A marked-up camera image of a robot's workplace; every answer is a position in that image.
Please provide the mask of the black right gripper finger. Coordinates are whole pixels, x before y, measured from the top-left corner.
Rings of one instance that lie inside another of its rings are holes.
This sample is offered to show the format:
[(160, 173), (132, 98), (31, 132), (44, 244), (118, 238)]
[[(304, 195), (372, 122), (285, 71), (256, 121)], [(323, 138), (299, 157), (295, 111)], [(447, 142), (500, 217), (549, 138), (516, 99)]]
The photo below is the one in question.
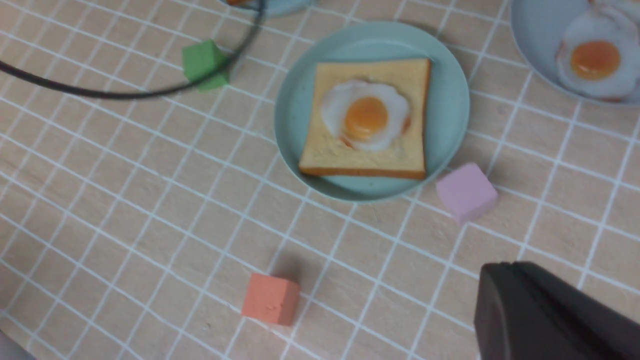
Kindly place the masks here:
[(474, 328), (483, 360), (637, 360), (640, 326), (540, 265), (480, 269)]

